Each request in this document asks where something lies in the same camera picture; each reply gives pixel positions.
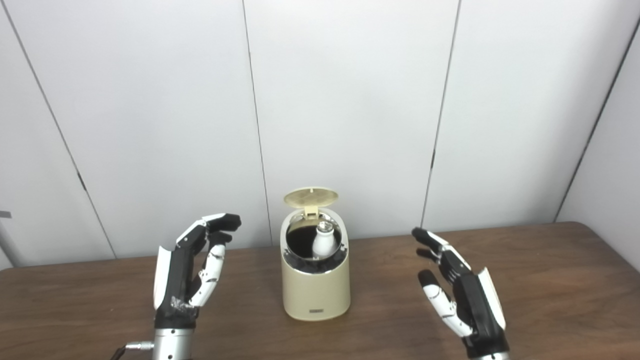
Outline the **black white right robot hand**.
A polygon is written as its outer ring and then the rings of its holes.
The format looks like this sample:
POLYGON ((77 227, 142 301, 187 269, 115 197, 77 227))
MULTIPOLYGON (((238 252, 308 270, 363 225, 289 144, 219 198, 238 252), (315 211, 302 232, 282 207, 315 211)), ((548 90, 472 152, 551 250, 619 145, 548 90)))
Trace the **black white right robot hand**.
POLYGON ((416 254, 431 260, 451 285, 453 295, 441 287, 434 272, 423 269, 417 278, 441 321, 461 339, 469 360, 509 360, 505 313, 489 269, 475 273, 458 251, 439 235, 415 227, 412 237, 423 244, 416 254))

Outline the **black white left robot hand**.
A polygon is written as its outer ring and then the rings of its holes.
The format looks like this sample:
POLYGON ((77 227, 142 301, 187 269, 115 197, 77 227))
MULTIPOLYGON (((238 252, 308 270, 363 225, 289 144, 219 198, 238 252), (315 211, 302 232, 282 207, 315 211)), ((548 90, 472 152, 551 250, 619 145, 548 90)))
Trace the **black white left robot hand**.
POLYGON ((155 330, 193 330, 200 309, 221 278, 227 244, 242 225, 237 214, 197 219, 176 239, 158 248, 153 285, 155 330))

